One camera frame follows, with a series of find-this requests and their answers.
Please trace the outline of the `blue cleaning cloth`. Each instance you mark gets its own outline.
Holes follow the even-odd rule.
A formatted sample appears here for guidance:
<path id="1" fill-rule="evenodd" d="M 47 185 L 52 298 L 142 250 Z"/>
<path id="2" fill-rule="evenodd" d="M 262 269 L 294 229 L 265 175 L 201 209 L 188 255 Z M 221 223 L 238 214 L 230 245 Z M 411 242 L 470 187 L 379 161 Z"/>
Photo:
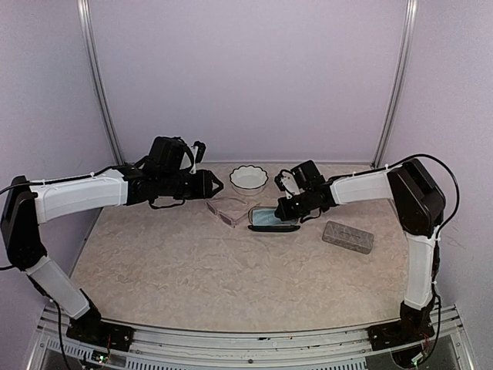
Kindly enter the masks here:
<path id="1" fill-rule="evenodd" d="M 249 213 L 249 220 L 253 226 L 296 225 L 298 220 L 281 220 L 275 215 L 275 207 L 254 207 Z"/>

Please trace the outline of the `clear frame glasses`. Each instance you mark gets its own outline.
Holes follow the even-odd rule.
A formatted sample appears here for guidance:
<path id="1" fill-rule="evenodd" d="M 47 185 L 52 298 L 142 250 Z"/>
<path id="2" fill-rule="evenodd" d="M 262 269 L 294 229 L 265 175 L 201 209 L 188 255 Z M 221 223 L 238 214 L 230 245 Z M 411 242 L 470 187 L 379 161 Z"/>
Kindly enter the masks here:
<path id="1" fill-rule="evenodd" d="M 247 219 L 250 209 L 259 206 L 260 203 L 239 197 L 218 197 L 205 200 L 205 205 L 209 212 L 225 225 L 235 228 Z"/>

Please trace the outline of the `black glasses case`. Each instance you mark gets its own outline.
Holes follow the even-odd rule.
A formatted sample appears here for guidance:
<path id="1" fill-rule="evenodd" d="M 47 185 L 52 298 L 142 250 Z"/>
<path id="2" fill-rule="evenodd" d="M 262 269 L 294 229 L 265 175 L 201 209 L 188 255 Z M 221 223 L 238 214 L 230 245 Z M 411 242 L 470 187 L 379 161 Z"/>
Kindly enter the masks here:
<path id="1" fill-rule="evenodd" d="M 275 207 L 252 207 L 248 213 L 248 229 L 260 233 L 289 233 L 300 229 L 298 220 L 282 221 Z"/>

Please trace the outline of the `grey glasses case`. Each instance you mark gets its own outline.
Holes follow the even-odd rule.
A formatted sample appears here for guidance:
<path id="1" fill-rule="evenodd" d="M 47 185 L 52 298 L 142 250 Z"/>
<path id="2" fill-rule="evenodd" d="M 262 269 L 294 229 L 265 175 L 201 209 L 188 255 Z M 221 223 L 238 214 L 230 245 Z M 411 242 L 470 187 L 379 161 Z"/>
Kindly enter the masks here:
<path id="1" fill-rule="evenodd" d="M 374 235 L 345 224 L 328 221 L 322 234 L 322 241 L 349 251 L 369 254 L 374 246 Z"/>

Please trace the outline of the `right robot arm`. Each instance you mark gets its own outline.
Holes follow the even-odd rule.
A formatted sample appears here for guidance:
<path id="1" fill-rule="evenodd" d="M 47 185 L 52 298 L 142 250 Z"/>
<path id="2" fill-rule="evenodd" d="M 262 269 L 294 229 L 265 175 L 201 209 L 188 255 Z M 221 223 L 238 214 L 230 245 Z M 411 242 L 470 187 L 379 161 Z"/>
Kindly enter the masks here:
<path id="1" fill-rule="evenodd" d="M 308 160 L 274 178 L 285 193 L 277 201 L 276 217 L 282 221 L 313 219 L 331 208 L 389 200 L 397 212 L 408 246 L 408 278 L 394 336 L 409 342 L 421 333 L 438 294 L 435 284 L 440 267 L 440 238 L 454 215 L 444 214 L 446 197 L 421 162 L 423 153 L 410 155 L 391 165 L 329 179 Z"/>

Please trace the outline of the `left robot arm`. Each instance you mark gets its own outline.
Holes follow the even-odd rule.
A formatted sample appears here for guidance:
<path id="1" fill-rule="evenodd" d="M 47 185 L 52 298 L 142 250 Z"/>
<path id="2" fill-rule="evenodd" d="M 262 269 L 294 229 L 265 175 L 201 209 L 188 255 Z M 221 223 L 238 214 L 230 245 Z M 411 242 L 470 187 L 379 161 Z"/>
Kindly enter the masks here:
<path id="1" fill-rule="evenodd" d="M 1 233 L 10 266 L 26 273 L 70 317 L 72 328 L 93 343 L 108 334 L 107 324 L 86 294 L 49 256 L 39 226 L 70 214 L 103 207 L 152 206 L 171 197 L 179 207 L 188 200 L 216 196 L 223 183 L 210 170 L 199 170 L 206 146 L 188 146 L 180 137 L 158 136 L 136 163 L 108 166 L 98 172 L 57 180 L 15 177 L 3 189 L 7 198 Z"/>

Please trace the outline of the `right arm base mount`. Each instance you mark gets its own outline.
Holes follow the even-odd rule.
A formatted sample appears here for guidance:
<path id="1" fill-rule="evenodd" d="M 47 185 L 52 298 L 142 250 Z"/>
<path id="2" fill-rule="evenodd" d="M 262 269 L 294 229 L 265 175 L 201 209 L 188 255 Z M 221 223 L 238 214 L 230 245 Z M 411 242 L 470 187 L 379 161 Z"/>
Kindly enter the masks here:
<path id="1" fill-rule="evenodd" d="M 412 308 L 402 301 L 398 320 L 367 329 L 372 350 L 380 351 L 433 337 L 435 332 L 430 319 L 433 307 L 434 301 L 422 309 Z"/>

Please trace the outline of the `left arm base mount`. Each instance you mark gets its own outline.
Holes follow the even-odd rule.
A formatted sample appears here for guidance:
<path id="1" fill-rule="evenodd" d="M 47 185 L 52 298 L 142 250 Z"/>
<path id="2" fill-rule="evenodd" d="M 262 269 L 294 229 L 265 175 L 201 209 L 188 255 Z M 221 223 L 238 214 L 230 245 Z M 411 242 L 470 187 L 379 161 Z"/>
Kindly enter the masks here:
<path id="1" fill-rule="evenodd" d="M 126 325 L 103 321 L 99 310 L 89 296 L 84 291 L 82 294 L 89 303 L 89 310 L 81 318 L 69 319 L 67 337 L 109 350 L 128 352 L 134 329 Z"/>

